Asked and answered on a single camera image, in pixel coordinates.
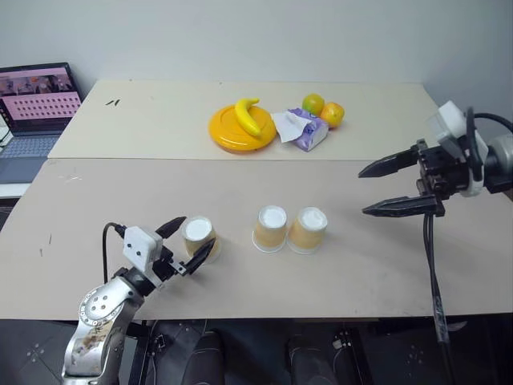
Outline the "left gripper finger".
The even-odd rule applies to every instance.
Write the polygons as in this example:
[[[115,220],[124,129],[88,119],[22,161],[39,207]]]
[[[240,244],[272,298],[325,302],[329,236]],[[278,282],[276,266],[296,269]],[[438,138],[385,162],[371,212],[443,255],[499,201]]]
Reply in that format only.
[[[211,254],[214,246],[216,244],[216,239],[213,238],[207,242],[205,242],[192,256],[192,259],[187,262],[184,266],[187,270],[187,273],[192,275],[196,272],[196,270],[208,259]]]
[[[186,219],[186,217],[176,217],[171,221],[168,221],[161,225],[156,230],[156,233],[160,235],[162,238],[169,238],[180,228],[180,226],[185,222]]]

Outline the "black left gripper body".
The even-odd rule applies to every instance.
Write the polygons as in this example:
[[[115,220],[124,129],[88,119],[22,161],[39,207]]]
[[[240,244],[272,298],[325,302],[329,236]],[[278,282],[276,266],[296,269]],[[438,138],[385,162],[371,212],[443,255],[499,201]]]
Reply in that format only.
[[[170,249],[164,246],[159,259],[153,262],[153,272],[160,281],[165,282],[177,274],[187,275],[188,269],[182,261],[177,261],[173,257],[173,252]]]

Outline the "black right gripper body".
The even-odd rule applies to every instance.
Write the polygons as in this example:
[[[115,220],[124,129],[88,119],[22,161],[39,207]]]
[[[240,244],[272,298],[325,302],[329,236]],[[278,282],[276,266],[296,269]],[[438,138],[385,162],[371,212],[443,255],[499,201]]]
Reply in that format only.
[[[421,196],[434,195],[444,201],[468,188],[470,172],[465,160],[454,158],[440,145],[429,148],[424,139],[416,147],[420,167],[416,187]]]

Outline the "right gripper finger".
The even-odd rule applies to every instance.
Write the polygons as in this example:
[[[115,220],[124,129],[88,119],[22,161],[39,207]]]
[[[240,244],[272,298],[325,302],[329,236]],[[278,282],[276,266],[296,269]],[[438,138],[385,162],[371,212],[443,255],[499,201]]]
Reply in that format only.
[[[359,178],[375,178],[387,176],[398,172],[400,169],[409,168],[418,162],[418,146],[413,145],[409,149],[385,156],[380,160],[375,160],[363,168],[359,173]]]
[[[362,212],[374,217],[412,217],[417,215],[443,217],[446,211],[442,202],[435,195],[428,194],[379,201],[363,208]]]

